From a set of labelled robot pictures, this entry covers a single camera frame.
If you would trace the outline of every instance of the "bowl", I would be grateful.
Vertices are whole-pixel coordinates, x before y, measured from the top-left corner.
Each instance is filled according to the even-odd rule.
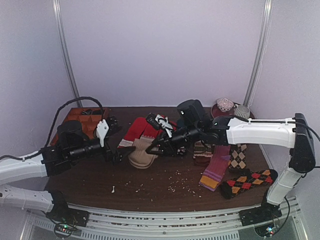
[[[216,100],[216,104],[222,112],[230,111],[235,105],[233,101],[229,100],[228,98],[224,98],[224,97],[218,98]]]

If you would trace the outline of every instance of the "brown tabletop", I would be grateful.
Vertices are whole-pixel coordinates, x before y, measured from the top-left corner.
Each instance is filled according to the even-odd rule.
[[[116,148],[137,117],[150,112],[170,120],[179,118],[175,107],[113,107],[110,115],[118,118],[123,129],[110,138]],[[246,154],[252,171],[268,168],[258,145],[250,144]],[[219,190],[212,192],[199,186],[204,167],[194,166],[192,154],[184,157],[158,157],[148,169],[136,169],[128,159],[113,166],[102,157],[86,159],[71,170],[50,177],[46,190],[59,190],[73,204],[124,211],[185,212],[251,206],[262,201],[266,186],[259,186],[231,200]],[[224,180],[237,177],[225,173]]]

